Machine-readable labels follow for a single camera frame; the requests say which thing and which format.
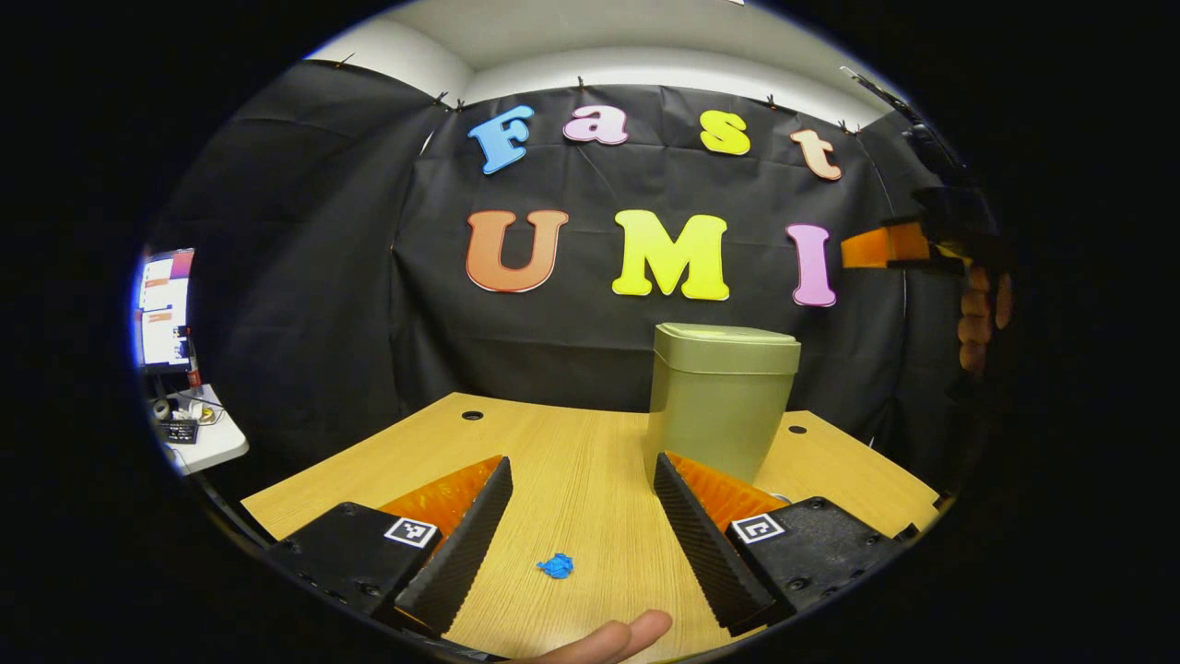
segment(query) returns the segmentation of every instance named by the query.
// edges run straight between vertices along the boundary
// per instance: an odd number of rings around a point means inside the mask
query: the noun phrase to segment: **white wall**
[[[843,119],[852,129],[884,114],[800,74],[730,55],[681,48],[586,48],[520,60],[477,72],[459,97],[471,104],[512,92],[568,87],[577,85],[579,75],[586,85],[669,85],[758,100],[774,94],[775,104],[833,124]]]
[[[454,105],[471,80],[472,71],[458,55],[425,34],[389,20],[369,20],[345,32],[308,55],[381,72],[413,85],[431,97],[447,92]]]

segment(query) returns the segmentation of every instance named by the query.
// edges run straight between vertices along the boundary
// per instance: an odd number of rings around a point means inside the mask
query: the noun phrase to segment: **keyboard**
[[[156,429],[168,443],[191,446],[197,442],[195,420],[164,420],[156,423]]]

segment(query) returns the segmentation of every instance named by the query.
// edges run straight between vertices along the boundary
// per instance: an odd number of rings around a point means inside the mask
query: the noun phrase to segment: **ceiling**
[[[890,107],[839,67],[877,78],[893,92],[868,67],[781,14],[729,0],[418,0],[378,19],[417,29],[476,72],[560,51],[655,46],[795,72],[881,112]]]

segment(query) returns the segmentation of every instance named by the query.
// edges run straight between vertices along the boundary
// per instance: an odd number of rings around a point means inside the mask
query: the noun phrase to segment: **blue object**
[[[520,121],[532,117],[532,106],[519,105],[500,113],[467,132],[468,138],[479,140],[487,163],[484,175],[491,175],[524,156],[524,147],[512,140],[524,143],[529,138],[529,126]]]
[[[564,579],[573,571],[573,560],[564,553],[558,553],[545,563],[538,563],[537,567],[555,579]]]

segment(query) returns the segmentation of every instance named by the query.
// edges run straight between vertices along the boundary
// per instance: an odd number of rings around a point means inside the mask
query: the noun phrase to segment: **wooden table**
[[[464,420],[471,410],[484,418]],[[526,657],[662,609],[671,631],[631,662],[682,657],[735,639],[717,626],[643,476],[647,420],[453,394],[242,502],[282,539],[342,501],[379,508],[504,454],[512,499],[445,638]],[[809,413],[784,415],[754,485],[792,501],[824,495],[889,537],[938,515],[933,491]],[[573,559],[564,580],[536,567],[558,552]]]

